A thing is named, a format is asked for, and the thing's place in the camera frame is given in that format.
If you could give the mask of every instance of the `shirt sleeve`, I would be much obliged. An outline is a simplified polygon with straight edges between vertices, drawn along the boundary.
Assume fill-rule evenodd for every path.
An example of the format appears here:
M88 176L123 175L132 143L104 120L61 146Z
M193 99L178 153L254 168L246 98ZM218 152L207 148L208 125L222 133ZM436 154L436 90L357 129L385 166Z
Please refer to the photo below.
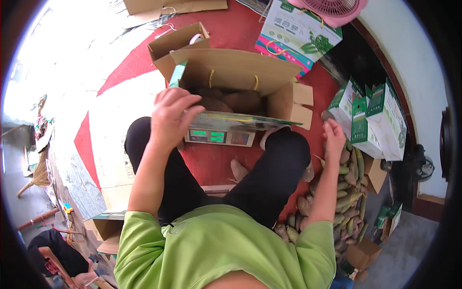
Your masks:
M295 248L306 287L329 288L337 267L332 223L317 221L308 225L301 232Z
M114 268L119 288L157 288L164 248L165 238L151 214L126 212Z

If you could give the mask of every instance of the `fan grille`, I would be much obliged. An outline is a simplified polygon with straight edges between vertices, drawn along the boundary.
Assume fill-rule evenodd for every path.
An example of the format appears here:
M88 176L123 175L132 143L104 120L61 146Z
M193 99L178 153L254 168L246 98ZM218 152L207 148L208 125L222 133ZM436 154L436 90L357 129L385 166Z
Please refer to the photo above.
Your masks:
M358 7L357 0L303 0L314 13L329 16L347 16Z

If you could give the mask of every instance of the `red pole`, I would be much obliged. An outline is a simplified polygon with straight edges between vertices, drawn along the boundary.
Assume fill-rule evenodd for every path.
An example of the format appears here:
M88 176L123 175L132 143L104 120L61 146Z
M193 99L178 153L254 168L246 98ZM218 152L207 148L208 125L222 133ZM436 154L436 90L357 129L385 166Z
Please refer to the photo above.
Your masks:
M38 217L35 217L33 218L32 220L30 221L27 221L26 223L22 224L21 226L18 227L18 231L22 231L23 229L27 228L28 226L31 226L33 223L36 223L38 221L43 221L45 220L46 218L49 218L51 217L52 215L54 215L55 213L59 212L59 209L58 208L54 208L53 210L51 211L48 211L46 212L45 214L42 214Z

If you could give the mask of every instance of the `black fan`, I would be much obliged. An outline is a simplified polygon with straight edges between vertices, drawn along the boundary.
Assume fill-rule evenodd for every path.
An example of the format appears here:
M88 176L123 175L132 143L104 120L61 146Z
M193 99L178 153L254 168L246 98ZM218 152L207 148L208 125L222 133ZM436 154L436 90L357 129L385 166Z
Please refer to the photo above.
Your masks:
M410 175L413 182L425 182L432 177L435 166L430 157L424 155L425 150L422 145L415 146L403 162L406 172Z

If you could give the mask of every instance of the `white wall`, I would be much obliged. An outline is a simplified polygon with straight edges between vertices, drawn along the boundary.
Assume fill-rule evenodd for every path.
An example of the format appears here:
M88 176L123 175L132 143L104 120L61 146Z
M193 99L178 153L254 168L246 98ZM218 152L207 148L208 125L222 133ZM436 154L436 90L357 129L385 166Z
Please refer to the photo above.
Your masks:
M424 146L435 166L431 179L420 183L419 193L444 198L447 183L441 177L439 131L441 112L448 103L435 51L401 0L369 0L358 19L393 67L409 104L417 143Z

